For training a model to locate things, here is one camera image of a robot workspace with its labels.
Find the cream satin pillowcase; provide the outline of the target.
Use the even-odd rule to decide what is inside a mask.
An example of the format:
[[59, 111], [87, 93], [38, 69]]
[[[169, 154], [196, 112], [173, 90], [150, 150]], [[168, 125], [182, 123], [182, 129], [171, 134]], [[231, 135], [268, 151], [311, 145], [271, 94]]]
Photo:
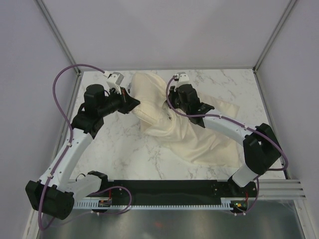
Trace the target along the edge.
[[154, 137], [163, 147], [189, 163], [235, 168], [241, 165], [234, 140], [192, 124], [187, 117], [170, 109], [166, 101], [157, 123], [150, 125], [140, 120], [140, 124], [144, 134]]

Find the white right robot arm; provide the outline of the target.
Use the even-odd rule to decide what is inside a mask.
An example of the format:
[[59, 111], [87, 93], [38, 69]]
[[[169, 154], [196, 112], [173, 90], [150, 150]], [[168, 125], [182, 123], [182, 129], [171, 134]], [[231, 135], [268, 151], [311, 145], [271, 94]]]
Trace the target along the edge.
[[214, 106], [201, 102], [191, 84], [178, 88], [171, 86], [167, 93], [167, 103], [192, 124], [221, 133], [243, 147], [244, 164], [228, 183], [228, 191], [232, 196], [244, 193], [246, 185], [267, 172], [283, 154], [269, 125], [263, 123], [251, 128], [224, 116]]

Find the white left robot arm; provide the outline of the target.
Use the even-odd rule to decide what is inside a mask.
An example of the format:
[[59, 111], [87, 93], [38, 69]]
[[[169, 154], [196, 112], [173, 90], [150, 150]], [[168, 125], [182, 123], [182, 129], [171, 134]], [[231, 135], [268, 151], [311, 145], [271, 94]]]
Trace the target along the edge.
[[123, 87], [119, 92], [111, 89], [108, 95], [99, 84], [86, 88], [84, 102], [72, 120], [71, 131], [61, 150], [38, 181], [29, 181], [26, 185], [31, 206], [40, 216], [47, 214], [63, 220], [70, 215], [76, 202], [94, 193], [97, 196], [108, 193], [107, 175], [103, 173], [92, 171], [73, 183], [69, 181], [70, 176], [104, 125], [104, 117], [114, 112], [128, 114], [140, 103]]

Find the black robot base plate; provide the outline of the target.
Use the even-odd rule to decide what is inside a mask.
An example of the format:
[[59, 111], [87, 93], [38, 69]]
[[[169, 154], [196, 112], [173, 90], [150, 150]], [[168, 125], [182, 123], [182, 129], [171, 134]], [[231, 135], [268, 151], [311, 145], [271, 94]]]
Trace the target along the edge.
[[[115, 180], [104, 182], [102, 188], [116, 186], [92, 198], [115, 200], [116, 204], [195, 205], [220, 203], [222, 198], [253, 198], [257, 196], [254, 182], [241, 188], [229, 181], [217, 180]], [[127, 188], [131, 195], [118, 187]]]

